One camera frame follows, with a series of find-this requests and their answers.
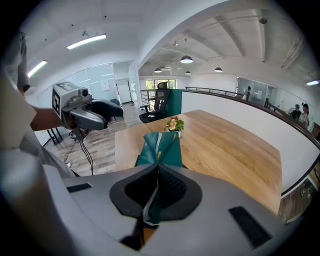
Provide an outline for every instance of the wooden floor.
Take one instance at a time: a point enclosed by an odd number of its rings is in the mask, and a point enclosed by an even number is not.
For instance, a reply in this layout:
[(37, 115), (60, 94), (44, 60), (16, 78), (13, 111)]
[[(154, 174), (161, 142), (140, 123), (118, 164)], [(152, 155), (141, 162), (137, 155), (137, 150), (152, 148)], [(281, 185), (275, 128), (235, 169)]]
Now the wooden floor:
[[(123, 129), (142, 124), (139, 115), (142, 113), (129, 103), (123, 105), (124, 119), (117, 117), (117, 121), (109, 123), (105, 130), (91, 131), (83, 141), (93, 159), (93, 174), (103, 174), (115, 171), (115, 133)], [(81, 150), (78, 141), (70, 136), (58, 145), (49, 141), (45, 148), (55, 154), (62, 161), (69, 155), (72, 161), (71, 169), (80, 176), (91, 175), (91, 167)]]
[(280, 201), (278, 213), (283, 223), (294, 221), (297, 217), (303, 214), (315, 198), (316, 193), (317, 191), (315, 187), (308, 179), (306, 179), (294, 191), (283, 197)]

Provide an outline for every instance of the potted plant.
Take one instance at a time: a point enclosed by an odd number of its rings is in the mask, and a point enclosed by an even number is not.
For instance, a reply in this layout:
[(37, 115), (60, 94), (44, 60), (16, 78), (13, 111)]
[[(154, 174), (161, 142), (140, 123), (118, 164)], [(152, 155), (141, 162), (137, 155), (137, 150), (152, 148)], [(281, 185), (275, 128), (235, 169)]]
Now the potted plant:
[(185, 122), (178, 117), (170, 117), (169, 121), (164, 126), (165, 132), (178, 132), (179, 138), (181, 137), (182, 131), (184, 130)]

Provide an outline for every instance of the wooden tabletop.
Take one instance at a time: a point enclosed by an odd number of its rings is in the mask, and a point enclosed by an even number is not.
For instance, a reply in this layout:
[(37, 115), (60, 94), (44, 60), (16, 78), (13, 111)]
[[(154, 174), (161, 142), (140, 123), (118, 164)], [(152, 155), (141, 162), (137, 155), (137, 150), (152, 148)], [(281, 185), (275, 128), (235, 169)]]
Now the wooden tabletop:
[[(178, 115), (182, 163), (190, 170), (230, 182), (278, 214), (282, 170), (279, 151), (251, 132), (202, 110)], [(168, 118), (115, 133), (115, 169), (132, 168), (144, 135), (163, 132)]]

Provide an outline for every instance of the person's hand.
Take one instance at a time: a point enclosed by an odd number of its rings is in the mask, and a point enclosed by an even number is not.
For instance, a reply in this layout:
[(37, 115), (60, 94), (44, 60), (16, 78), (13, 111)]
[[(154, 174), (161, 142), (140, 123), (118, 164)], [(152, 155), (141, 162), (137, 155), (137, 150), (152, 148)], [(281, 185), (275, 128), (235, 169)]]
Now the person's hand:
[(77, 127), (76, 121), (72, 118), (70, 114), (65, 114), (65, 122), (68, 127), (74, 129)]

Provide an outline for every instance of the black rubber pad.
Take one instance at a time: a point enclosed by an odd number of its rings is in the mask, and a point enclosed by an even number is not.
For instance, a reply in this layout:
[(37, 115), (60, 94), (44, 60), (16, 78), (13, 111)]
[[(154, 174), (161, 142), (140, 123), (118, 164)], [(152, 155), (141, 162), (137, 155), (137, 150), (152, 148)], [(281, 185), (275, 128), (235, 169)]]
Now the black rubber pad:
[(229, 212), (254, 249), (271, 239), (271, 235), (264, 230), (245, 208), (238, 206), (229, 209)]
[(67, 186), (66, 189), (69, 191), (69, 193), (86, 190), (92, 188), (92, 186), (89, 183), (83, 183), (75, 186)]

